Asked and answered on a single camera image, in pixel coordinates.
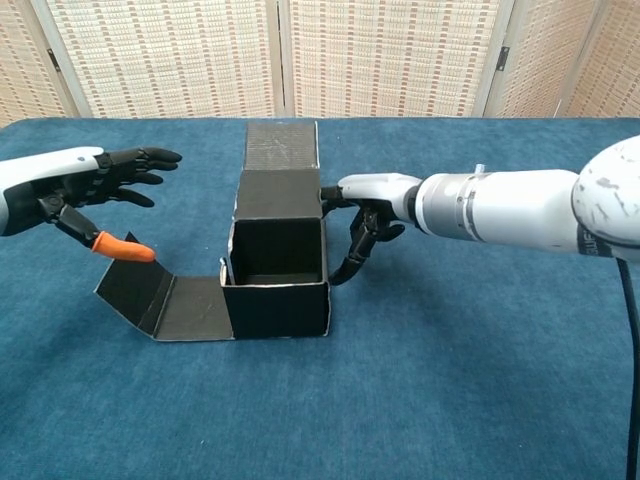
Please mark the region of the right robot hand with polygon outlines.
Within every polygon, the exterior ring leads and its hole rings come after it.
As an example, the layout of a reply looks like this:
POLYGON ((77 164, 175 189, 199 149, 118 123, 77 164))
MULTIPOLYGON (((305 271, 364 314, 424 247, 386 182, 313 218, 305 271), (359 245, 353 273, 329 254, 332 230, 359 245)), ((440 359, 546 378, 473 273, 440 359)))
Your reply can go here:
POLYGON ((422 180, 398 173, 348 175, 321 189, 322 214, 356 206, 351 245, 340 267, 329 277, 333 286, 349 281, 369 258, 374 245, 389 242, 415 225, 416 195, 422 180))

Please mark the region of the left robot hand orange thumb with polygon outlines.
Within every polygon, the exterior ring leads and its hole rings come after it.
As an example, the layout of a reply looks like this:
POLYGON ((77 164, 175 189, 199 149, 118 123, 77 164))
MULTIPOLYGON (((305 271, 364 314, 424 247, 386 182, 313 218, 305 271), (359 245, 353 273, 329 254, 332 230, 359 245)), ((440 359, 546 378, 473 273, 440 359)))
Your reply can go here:
POLYGON ((1 162, 1 235, 14 236, 47 223, 105 257, 149 263, 148 246, 121 240, 79 212, 109 201, 151 208, 154 202, 128 187, 159 185, 154 172, 178 168, 182 156, 159 147, 107 151, 80 146, 1 162))

